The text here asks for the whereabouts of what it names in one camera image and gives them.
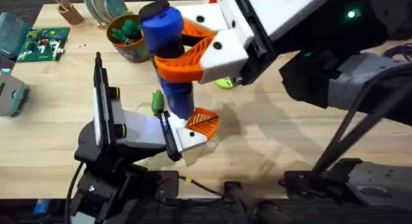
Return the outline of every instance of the plate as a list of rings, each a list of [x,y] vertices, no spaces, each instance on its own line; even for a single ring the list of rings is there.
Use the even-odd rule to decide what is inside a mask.
[[[110,15],[106,12],[104,0],[91,0],[91,2],[93,3],[93,7],[95,8],[95,11],[98,14],[98,16],[106,23],[110,23]]]
[[[98,23],[105,23],[102,18],[98,15],[98,13],[95,10],[95,7],[93,6],[93,3],[91,0],[84,0],[84,3],[86,4],[91,16],[98,22]]]
[[[123,0],[106,0],[106,6],[113,18],[127,15],[127,7]]]

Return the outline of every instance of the blue cylinder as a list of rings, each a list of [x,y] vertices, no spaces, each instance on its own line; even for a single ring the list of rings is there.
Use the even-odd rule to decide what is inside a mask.
[[[185,53],[182,40],[183,17],[179,10],[154,2],[143,8],[142,30],[147,49],[153,56],[178,58]],[[168,82],[157,73],[160,85],[165,93],[169,109],[179,118],[188,119],[194,111],[193,85],[189,83]]]

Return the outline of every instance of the green led light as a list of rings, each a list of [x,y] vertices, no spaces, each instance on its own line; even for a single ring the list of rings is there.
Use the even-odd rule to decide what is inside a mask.
[[[349,19],[358,18],[358,17],[360,17],[361,15],[362,15],[362,14],[361,14],[361,10],[358,9],[358,8],[352,9],[352,10],[350,10],[350,11],[346,14],[346,16],[347,16]]]
[[[348,12],[348,17],[349,17],[349,18],[354,18],[355,15],[356,15],[355,11],[350,11],[350,12]]]

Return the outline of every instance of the screw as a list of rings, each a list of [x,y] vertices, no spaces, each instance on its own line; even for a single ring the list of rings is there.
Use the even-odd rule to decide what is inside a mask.
[[[214,47],[215,49],[217,49],[217,50],[220,50],[221,47],[222,47],[222,45],[221,45],[220,42],[217,41],[217,42],[213,43],[213,47]]]
[[[199,23],[203,23],[203,22],[205,22],[205,18],[204,18],[204,16],[202,16],[202,15],[198,15],[198,16],[196,17],[196,21],[198,21]]]

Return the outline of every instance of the wooden table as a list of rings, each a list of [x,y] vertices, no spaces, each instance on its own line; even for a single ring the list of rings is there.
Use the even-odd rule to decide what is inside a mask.
[[[174,2],[187,5],[202,1]],[[134,12],[146,3],[128,3]],[[0,118],[0,198],[63,198],[78,162],[77,137],[92,119],[91,92],[96,51],[102,53],[109,81],[122,90],[125,109],[149,113],[151,94],[159,89],[151,63],[134,64],[116,52],[95,26],[84,4],[75,4],[86,18],[71,27],[66,53],[59,62],[19,63],[13,75],[31,86],[20,116]],[[69,26],[44,5],[35,27]],[[387,43],[376,49],[382,52]],[[220,128],[208,147],[172,163],[166,154],[142,162],[150,169],[176,169],[212,188],[239,180],[255,196],[284,196],[277,186],[285,170],[310,169],[340,124],[345,111],[296,102],[286,93],[278,69],[293,53],[282,55],[251,86],[226,91],[213,83],[194,83],[195,103],[217,111]],[[412,166],[412,129],[384,121],[347,154],[376,163]],[[182,197],[210,196],[183,183]]]

